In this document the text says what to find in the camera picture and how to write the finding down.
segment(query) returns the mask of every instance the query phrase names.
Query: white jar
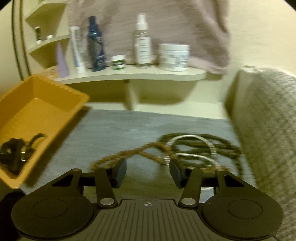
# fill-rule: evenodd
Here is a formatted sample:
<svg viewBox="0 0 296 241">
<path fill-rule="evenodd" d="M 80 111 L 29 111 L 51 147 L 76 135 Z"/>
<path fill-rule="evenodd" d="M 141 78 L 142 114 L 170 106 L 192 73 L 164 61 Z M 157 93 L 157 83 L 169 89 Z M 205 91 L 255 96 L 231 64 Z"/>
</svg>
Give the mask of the white jar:
<svg viewBox="0 0 296 241">
<path fill-rule="evenodd" d="M 159 44 L 160 67 L 168 71 L 185 71 L 189 65 L 190 45 Z"/>
</svg>

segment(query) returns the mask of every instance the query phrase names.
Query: bottle label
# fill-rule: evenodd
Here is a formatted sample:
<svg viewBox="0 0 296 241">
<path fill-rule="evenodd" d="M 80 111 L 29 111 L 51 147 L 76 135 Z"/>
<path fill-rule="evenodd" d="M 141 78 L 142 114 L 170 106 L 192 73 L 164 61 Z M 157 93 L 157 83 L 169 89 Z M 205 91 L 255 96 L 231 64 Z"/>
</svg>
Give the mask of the bottle label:
<svg viewBox="0 0 296 241">
<path fill-rule="evenodd" d="M 150 37 L 140 37 L 136 39 L 136 59 L 138 64 L 151 63 Z"/>
</svg>

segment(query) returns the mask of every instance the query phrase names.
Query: corner shelf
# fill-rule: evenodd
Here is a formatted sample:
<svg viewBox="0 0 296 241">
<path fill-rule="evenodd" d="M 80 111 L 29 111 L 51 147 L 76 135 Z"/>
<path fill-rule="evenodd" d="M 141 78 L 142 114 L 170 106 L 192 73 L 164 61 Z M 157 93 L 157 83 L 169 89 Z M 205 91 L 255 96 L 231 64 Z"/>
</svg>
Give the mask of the corner shelf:
<svg viewBox="0 0 296 241">
<path fill-rule="evenodd" d="M 58 42 L 58 41 L 61 41 L 64 39 L 68 39 L 68 38 L 70 38 L 70 35 L 66 34 L 66 35 L 57 36 L 57 37 L 53 37 L 51 39 L 44 40 L 40 44 L 36 44 L 34 47 L 29 48 L 28 53 L 32 53 L 32 52 L 36 51 L 37 49 L 40 49 L 44 46 L 47 46 L 49 44 L 52 44 L 52 43 L 55 43 L 55 42 Z"/>
<path fill-rule="evenodd" d="M 147 69 L 139 69 L 134 65 L 127 65 L 125 69 L 113 70 L 107 67 L 105 70 L 92 72 L 87 70 L 85 73 L 72 73 L 65 78 L 57 78 L 62 84 L 83 83 L 102 80 L 174 80 L 174 81 L 192 81 L 201 80 L 206 77 L 206 71 L 203 69 L 189 68 L 187 71 L 171 72 L 160 69 L 152 65 Z"/>
<path fill-rule="evenodd" d="M 25 16 L 25 20 L 33 19 L 37 16 L 48 14 L 56 8 L 64 7 L 67 4 L 66 0 L 44 0 L 38 4 L 29 14 Z"/>
</svg>

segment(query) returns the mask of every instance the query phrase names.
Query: orange plastic tray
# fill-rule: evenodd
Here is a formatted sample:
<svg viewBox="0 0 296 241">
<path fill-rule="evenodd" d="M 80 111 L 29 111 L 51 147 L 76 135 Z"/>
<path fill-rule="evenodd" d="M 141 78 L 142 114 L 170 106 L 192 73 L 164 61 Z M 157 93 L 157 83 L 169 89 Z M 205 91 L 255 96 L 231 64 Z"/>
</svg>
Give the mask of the orange plastic tray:
<svg viewBox="0 0 296 241">
<path fill-rule="evenodd" d="M 0 178 L 17 189 L 26 180 L 42 153 L 58 133 L 88 101 L 89 96 L 43 76 L 33 75 L 0 98 L 0 146 L 11 138 L 29 141 L 44 133 L 34 144 L 35 152 L 18 176 L 4 166 Z"/>
</svg>

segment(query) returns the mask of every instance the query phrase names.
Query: blue spray bottle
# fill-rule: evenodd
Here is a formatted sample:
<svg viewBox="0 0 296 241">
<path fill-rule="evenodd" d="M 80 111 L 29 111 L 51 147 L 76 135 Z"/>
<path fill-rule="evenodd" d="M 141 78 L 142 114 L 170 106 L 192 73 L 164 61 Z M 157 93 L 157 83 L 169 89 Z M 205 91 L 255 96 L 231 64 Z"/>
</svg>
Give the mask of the blue spray bottle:
<svg viewBox="0 0 296 241">
<path fill-rule="evenodd" d="M 96 24 L 96 16 L 89 17 L 89 54 L 92 61 L 92 71 L 99 71 L 106 68 L 105 55 L 103 49 L 102 33 Z"/>
</svg>

